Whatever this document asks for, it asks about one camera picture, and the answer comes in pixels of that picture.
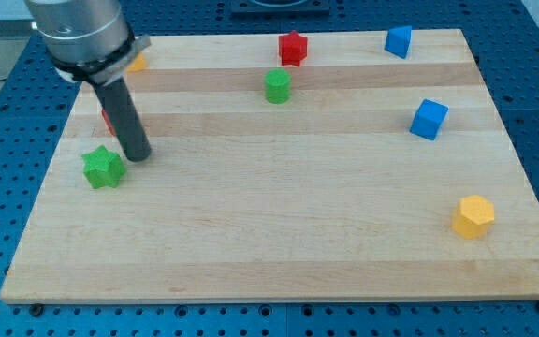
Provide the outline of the yellow block behind arm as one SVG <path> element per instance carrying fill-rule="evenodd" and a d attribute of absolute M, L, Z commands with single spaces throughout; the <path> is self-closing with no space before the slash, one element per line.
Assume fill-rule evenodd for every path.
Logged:
<path fill-rule="evenodd" d="M 146 69 L 148 66 L 147 60 L 143 53 L 140 53 L 132 63 L 126 68 L 127 72 L 139 72 Z"/>

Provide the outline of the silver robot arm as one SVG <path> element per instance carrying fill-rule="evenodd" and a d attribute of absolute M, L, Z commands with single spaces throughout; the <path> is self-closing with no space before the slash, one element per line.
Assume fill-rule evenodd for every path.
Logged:
<path fill-rule="evenodd" d="M 47 54 L 66 81 L 107 86 L 148 47 L 118 0 L 25 0 Z"/>

